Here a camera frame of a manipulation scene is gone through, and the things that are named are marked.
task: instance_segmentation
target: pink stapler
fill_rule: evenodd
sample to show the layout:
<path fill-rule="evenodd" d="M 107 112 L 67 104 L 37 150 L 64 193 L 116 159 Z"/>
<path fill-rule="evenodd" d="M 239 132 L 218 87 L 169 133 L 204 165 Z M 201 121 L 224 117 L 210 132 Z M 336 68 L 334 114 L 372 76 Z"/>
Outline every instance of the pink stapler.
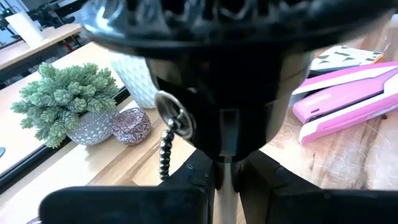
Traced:
<path fill-rule="evenodd" d="M 398 107 L 398 62 L 347 68 L 305 80 L 293 95 L 313 92 L 293 105 L 304 124 L 299 142 L 362 123 Z"/>

